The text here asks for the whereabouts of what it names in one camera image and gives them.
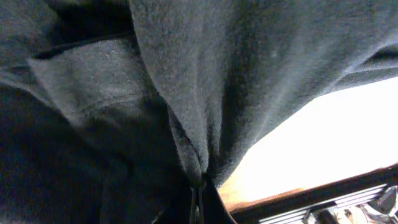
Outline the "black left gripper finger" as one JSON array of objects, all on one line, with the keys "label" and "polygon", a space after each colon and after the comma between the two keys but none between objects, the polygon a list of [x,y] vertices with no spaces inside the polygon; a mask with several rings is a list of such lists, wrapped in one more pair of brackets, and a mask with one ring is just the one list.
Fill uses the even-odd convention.
[{"label": "black left gripper finger", "polygon": [[203,176],[201,188],[201,222],[203,224],[236,224],[208,175]]}]

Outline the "dark green t-shirt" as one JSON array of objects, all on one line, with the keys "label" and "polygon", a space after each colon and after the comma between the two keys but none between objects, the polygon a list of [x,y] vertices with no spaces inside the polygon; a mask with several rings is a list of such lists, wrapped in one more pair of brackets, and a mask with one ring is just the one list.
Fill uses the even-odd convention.
[{"label": "dark green t-shirt", "polygon": [[1,222],[202,223],[204,175],[396,75],[396,1],[2,1]]}]

